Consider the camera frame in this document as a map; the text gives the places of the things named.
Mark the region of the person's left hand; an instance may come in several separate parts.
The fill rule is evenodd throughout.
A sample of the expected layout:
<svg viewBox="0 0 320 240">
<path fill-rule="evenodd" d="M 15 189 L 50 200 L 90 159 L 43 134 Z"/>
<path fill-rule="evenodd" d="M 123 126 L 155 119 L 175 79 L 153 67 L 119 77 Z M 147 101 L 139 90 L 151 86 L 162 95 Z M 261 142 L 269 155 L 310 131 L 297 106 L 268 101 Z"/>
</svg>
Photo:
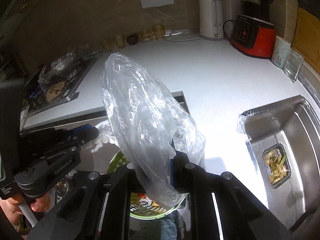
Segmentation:
<svg viewBox="0 0 320 240">
<path fill-rule="evenodd" d="M 44 212 L 50 208 L 51 200 L 49 194 L 32 200 L 27 204 L 26 200 L 21 194 L 16 194 L 8 199 L 1 199 L 1 208 L 7 219 L 13 226 L 20 224 L 20 217 L 25 210 L 32 210 L 33 212 Z"/>
</svg>

